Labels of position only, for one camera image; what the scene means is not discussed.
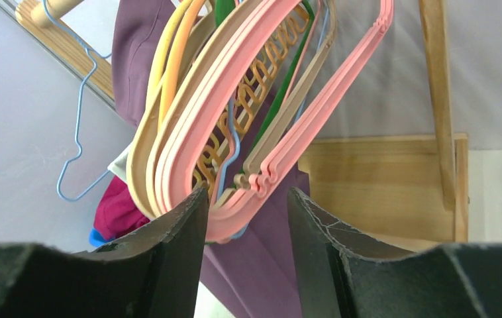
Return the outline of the beige wooden hanger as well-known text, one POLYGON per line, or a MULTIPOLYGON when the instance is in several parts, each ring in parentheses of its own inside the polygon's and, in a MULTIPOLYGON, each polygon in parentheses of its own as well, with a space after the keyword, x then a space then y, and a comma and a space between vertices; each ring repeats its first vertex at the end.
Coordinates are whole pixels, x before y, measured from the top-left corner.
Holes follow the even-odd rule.
MULTIPOLYGON (((201 82, 203 76, 211 68, 219 50, 224 47, 225 40, 221 38, 216 27, 214 13, 209 13, 200 22, 194 22, 183 52, 176 93, 185 93, 190 88, 189 80, 196 79, 201 82)), ((169 138, 172 127, 176 124, 178 114, 181 112, 181 109, 172 102, 162 126, 158 126, 164 73, 158 83, 158 94, 153 107, 149 113, 145 110, 136 130, 126 162, 127 185, 132 199, 142 214, 149 219, 155 219, 164 213, 164 210, 158 206, 154 186, 156 159, 162 150, 161 140, 169 138)))

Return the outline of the light blue wire hanger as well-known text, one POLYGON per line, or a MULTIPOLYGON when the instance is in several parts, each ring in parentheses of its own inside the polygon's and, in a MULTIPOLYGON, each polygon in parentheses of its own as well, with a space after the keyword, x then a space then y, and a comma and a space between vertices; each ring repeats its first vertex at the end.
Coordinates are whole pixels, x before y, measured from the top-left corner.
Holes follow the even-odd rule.
POLYGON ((111 53, 108 55, 104 56, 98 53, 95 49, 93 49, 86 41, 81 39, 80 36, 78 36, 70 27, 64 26, 63 23, 57 22, 57 18, 49 12, 48 9, 48 1, 44 0, 42 1, 42 8, 44 9, 44 12, 46 13, 48 19, 50 22, 55 24, 57 27, 59 27, 61 30, 66 32, 68 35, 71 35, 73 39, 77 41, 77 43, 80 45, 80 47, 85 51, 87 57, 91 60, 92 62, 92 68, 87 72, 87 74, 83 77, 80 85, 79 85, 79 90, 78 90, 78 97, 77 97, 77 113, 76 113, 76 122, 75 122, 75 130, 74 130, 74 142, 77 148, 77 154, 73 157, 70 158, 69 160, 66 160, 64 162, 64 165, 62 167, 62 170, 60 172, 60 175, 58 177, 58 181, 56 182, 56 192, 58 196, 63 199, 64 201, 67 202, 76 202, 79 201, 82 197, 84 197, 89 191, 91 191, 99 182, 101 182, 107 175, 110 174, 109 170, 104 171, 91 185, 89 185, 87 188, 85 188, 80 194, 78 194, 76 197, 69 197, 65 195, 62 191, 62 182, 64 180, 64 177, 66 175, 66 172, 68 170, 69 165, 76 161, 79 160, 83 154, 83 146, 79 140, 79 132, 80 132, 80 124, 81 124, 81 115, 82 115, 82 108, 83 108, 83 92, 84 89, 87 85, 87 82, 90 80, 90 77, 95 73, 95 71, 99 67, 99 63, 96 60, 96 58, 106 60, 107 58, 111 57, 111 53))

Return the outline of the white skirt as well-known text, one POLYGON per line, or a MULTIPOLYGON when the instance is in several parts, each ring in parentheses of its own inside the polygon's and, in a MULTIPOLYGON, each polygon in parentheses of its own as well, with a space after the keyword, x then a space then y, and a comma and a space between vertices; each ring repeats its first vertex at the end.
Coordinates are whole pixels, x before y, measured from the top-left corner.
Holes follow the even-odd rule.
POLYGON ((126 183, 126 162, 131 144, 129 144, 108 166, 107 169, 126 183))

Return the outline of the purple garment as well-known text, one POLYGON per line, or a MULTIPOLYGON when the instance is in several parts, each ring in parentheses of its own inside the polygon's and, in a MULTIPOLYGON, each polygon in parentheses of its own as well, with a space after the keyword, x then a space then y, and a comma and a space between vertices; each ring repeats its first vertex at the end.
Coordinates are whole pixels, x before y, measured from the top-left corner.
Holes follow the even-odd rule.
MULTIPOLYGON (((150 67, 175 7, 171 1, 121 1, 113 37, 117 113, 138 126, 150 67)), ((240 238, 207 245, 201 281, 235 317, 302 315, 287 214, 292 187, 309 191, 309 177, 293 167, 240 238)))

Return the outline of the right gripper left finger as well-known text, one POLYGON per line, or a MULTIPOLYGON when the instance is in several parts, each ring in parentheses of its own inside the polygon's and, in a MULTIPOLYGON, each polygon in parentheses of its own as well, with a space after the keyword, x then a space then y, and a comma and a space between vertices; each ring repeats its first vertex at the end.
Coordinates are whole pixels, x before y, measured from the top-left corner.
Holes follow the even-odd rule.
POLYGON ((0 317, 192 317, 208 210, 200 187, 92 252, 0 244, 0 317))

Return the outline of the pink hanger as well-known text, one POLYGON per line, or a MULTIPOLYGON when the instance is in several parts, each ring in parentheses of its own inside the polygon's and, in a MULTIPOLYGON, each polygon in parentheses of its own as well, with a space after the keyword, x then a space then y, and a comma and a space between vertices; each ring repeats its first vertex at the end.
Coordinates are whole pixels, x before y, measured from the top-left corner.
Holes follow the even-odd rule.
MULTIPOLYGON (((296 1, 245 1, 207 43, 195 69, 182 84, 174 105, 183 112, 164 144, 156 166, 156 195, 161 211, 169 211, 189 195, 197 161, 220 114, 265 41, 297 5, 296 1)), ((394 3, 382 1, 379 16, 295 124, 285 123, 293 111, 286 105, 274 120, 283 137, 274 138, 250 186, 237 189, 224 204, 211 209, 208 242, 221 242, 257 214, 281 183, 376 50, 393 20, 394 3)))

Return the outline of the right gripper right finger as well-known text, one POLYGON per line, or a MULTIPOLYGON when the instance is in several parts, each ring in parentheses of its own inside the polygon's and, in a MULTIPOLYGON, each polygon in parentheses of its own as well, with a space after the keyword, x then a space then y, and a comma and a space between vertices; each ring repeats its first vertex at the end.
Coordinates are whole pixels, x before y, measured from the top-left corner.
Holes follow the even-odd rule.
POLYGON ((341 221, 300 189, 287 202, 304 317, 502 317, 502 244, 411 252, 341 221))

